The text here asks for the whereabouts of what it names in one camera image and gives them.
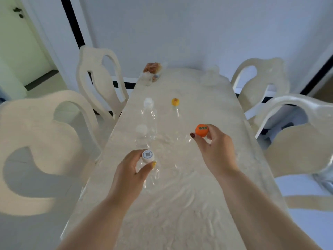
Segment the yellow bottle cap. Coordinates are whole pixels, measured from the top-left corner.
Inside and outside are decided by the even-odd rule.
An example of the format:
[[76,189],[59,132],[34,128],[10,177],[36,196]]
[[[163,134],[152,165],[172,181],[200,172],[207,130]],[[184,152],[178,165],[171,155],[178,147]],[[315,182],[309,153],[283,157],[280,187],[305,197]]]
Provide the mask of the yellow bottle cap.
[[171,101],[171,104],[173,106],[178,106],[179,105],[179,99],[178,98],[173,98],[172,101]]

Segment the marble table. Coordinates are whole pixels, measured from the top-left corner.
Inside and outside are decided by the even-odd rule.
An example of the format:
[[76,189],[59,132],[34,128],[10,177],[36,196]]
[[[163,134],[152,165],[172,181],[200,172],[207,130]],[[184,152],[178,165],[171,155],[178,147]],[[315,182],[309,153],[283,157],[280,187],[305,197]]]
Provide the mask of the marble table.
[[[155,102],[158,131],[163,135],[168,135],[173,125],[168,117],[172,98],[180,100],[186,134],[200,123],[210,123],[230,135],[242,172],[281,209],[287,209],[230,83],[202,86],[201,75],[194,69],[167,69],[150,86],[138,80],[63,236],[106,197],[117,165],[136,149],[135,128],[140,124],[146,97]],[[161,178],[149,192],[143,190],[131,206],[115,249],[245,250],[223,192],[206,168],[196,143],[189,139],[180,148],[156,141],[152,150]]]

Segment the hand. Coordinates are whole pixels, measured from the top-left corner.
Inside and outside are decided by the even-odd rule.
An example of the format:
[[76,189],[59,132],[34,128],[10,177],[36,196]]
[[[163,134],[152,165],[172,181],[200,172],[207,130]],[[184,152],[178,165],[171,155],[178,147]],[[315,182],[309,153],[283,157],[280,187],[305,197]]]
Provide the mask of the hand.
[[146,164],[139,172],[136,172],[136,163],[143,152],[144,150],[133,150],[125,156],[116,169],[111,189],[107,196],[107,199],[111,200],[113,204],[120,205],[126,211],[139,196],[144,181],[156,165],[156,162],[153,161]]
[[207,168],[215,177],[227,172],[239,171],[232,139],[216,126],[207,126],[209,129],[207,138],[212,141],[210,144],[199,135],[190,133],[201,151]]

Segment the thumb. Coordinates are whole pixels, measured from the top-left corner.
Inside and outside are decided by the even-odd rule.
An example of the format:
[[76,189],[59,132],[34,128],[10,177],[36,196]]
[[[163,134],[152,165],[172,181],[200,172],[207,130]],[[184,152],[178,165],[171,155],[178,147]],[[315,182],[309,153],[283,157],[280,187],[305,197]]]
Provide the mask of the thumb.
[[155,167],[156,161],[150,162],[144,165],[138,172],[138,175],[142,181],[146,180],[149,172]]
[[206,142],[206,140],[204,138],[202,138],[201,136],[191,132],[190,136],[194,139],[194,141],[197,143],[201,153],[204,152],[204,150],[206,149],[208,143]]

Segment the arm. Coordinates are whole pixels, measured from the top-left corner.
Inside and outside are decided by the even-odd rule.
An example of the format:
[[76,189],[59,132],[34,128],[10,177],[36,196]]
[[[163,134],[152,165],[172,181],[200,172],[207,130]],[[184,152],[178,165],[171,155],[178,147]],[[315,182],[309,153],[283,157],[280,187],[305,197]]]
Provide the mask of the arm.
[[139,196],[144,180],[156,164],[151,162],[136,172],[136,163],[143,151],[131,151],[124,158],[116,169],[106,199],[61,242],[57,250],[114,248],[125,214]]
[[208,125],[208,144],[191,133],[205,164],[219,182],[247,250],[320,248],[237,167],[232,139]]

